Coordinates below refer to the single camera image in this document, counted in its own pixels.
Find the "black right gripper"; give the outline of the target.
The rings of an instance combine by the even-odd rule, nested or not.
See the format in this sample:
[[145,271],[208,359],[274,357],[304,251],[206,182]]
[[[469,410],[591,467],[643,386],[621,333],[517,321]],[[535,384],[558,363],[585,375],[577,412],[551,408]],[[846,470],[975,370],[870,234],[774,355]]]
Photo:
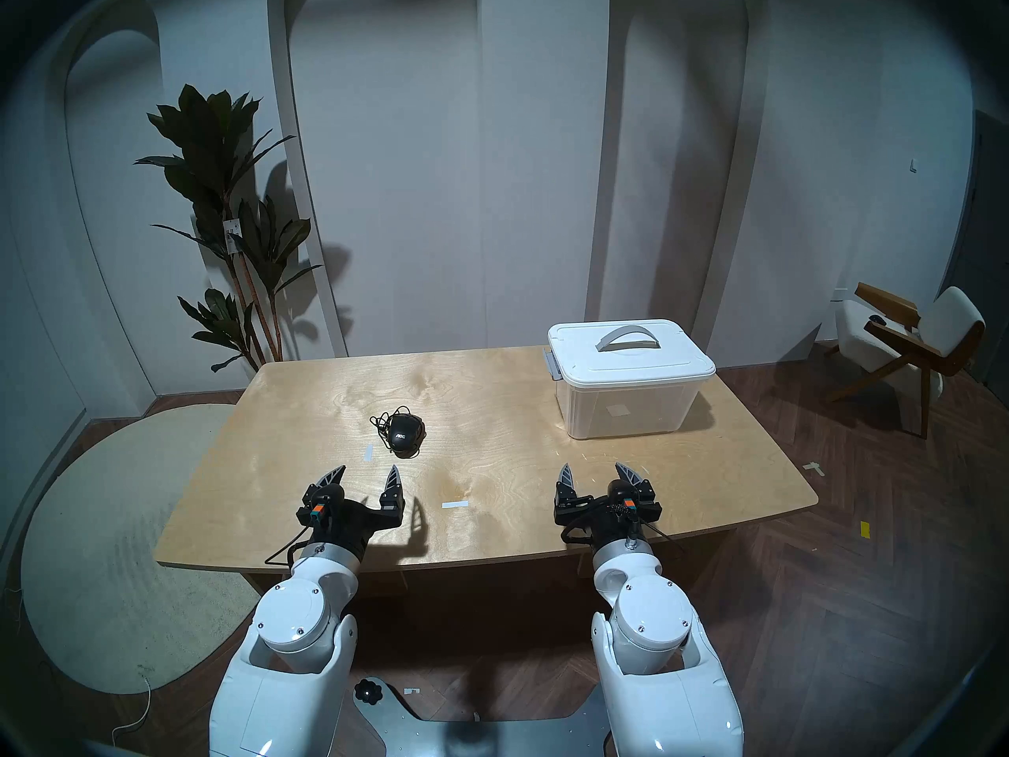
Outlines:
[[[640,486],[644,479],[625,463],[616,462],[621,481]],[[644,503],[634,508],[625,503],[591,503],[591,494],[579,496],[569,463],[557,477],[554,497],[554,523],[561,527],[560,539],[565,545],[590,545],[593,548],[627,540],[643,542],[644,523],[654,523],[662,515],[661,503]]]

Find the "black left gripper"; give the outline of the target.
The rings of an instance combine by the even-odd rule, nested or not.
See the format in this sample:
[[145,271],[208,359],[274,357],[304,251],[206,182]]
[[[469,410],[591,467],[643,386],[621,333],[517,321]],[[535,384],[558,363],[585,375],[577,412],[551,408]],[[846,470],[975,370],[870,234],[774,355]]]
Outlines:
[[[339,465],[320,477],[316,489],[339,485],[346,466]],[[391,530],[402,524],[405,497],[398,467],[393,465],[380,494],[380,509],[373,510],[363,503],[335,503],[310,508],[311,542],[317,546],[335,546],[363,561],[368,543],[378,531]]]

